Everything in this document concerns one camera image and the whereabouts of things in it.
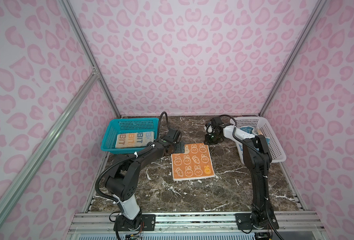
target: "orange towel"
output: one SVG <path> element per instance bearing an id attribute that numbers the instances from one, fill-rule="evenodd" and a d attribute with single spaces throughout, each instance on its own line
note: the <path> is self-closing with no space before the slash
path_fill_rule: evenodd
<path id="1" fill-rule="evenodd" d="M 203 143 L 185 145 L 185 153 L 172 154 L 174 181 L 214 177 L 209 147 Z"/>

